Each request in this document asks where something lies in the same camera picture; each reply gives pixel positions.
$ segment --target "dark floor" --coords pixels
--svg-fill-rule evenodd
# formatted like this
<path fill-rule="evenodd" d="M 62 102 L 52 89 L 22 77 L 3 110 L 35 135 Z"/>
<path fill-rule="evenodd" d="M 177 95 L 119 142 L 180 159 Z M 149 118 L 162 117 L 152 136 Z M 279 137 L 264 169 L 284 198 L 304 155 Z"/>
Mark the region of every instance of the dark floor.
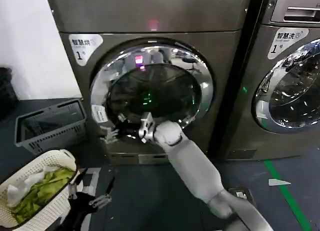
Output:
<path fill-rule="evenodd" d="M 21 165 L 33 159 L 23 147 L 14 145 L 15 121 L 21 114 L 55 103 L 59 99 L 21 101 L 0 121 L 0 179 L 5 179 Z M 116 170 L 108 208 L 95 213 L 90 231 L 213 231 L 224 224 L 186 189 L 173 168 L 167 165 L 110 167 L 96 144 L 84 141 L 70 148 L 81 167 L 101 167 L 96 194 L 102 194 Z M 320 227 L 320 152 L 306 150 L 304 156 L 273 160 L 281 178 L 291 182 L 287 188 L 314 230 Z M 242 186 L 251 190 L 258 210 L 275 231 L 302 230 L 279 188 L 270 187 L 272 178 L 263 161 L 214 162 L 226 188 Z"/>

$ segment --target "gray crate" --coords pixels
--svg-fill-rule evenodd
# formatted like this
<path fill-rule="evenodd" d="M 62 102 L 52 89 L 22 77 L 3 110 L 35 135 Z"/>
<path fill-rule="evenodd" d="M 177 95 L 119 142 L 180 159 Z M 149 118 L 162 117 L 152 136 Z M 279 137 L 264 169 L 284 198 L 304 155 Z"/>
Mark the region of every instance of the gray crate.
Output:
<path fill-rule="evenodd" d="M 79 99 L 73 99 L 16 118 L 14 144 L 33 154 L 61 149 L 86 136 L 86 113 Z"/>

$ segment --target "dryer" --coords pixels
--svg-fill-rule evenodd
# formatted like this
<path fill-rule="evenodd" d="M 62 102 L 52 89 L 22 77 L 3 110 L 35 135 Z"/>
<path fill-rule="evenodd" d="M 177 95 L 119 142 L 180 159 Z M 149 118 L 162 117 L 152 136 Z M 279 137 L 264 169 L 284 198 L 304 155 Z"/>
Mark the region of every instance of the dryer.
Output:
<path fill-rule="evenodd" d="M 208 150 L 249 0 L 49 3 L 92 114 L 90 133 L 103 140 L 111 163 L 167 162 L 130 131 L 143 112 L 179 123 Z"/>
<path fill-rule="evenodd" d="M 319 4 L 268 1 L 216 156 L 272 159 L 319 146 Z"/>

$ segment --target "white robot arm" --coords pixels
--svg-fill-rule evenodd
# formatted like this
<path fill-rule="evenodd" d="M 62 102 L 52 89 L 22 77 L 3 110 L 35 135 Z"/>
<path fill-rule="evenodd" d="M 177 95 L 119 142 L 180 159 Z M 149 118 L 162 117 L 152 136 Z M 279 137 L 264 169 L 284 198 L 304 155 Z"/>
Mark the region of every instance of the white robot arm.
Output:
<path fill-rule="evenodd" d="M 237 215 L 226 231 L 273 231 L 249 201 L 225 190 L 219 171 L 178 123 L 166 121 L 156 126 L 151 113 L 145 113 L 138 133 L 143 142 L 154 142 L 163 148 L 186 187 L 214 215 L 221 219 Z"/>

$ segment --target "white plastic basket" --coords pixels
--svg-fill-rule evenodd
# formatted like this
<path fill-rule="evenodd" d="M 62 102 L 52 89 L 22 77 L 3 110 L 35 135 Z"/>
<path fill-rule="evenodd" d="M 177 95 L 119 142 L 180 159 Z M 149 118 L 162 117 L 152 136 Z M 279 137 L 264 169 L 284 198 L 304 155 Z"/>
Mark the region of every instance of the white plastic basket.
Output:
<path fill-rule="evenodd" d="M 41 208 L 31 219 L 18 224 L 12 216 L 10 208 L 7 207 L 8 185 L 15 185 L 20 180 L 26 179 L 29 175 L 39 173 L 45 166 L 65 167 L 73 170 L 75 174 L 70 179 L 73 182 L 79 174 L 74 156 L 67 150 L 49 150 L 36 157 L 19 171 L 9 177 L 0 185 L 0 226 L 15 231 L 44 231 L 63 213 L 70 209 L 68 202 L 69 190 L 66 184 L 48 204 Z"/>

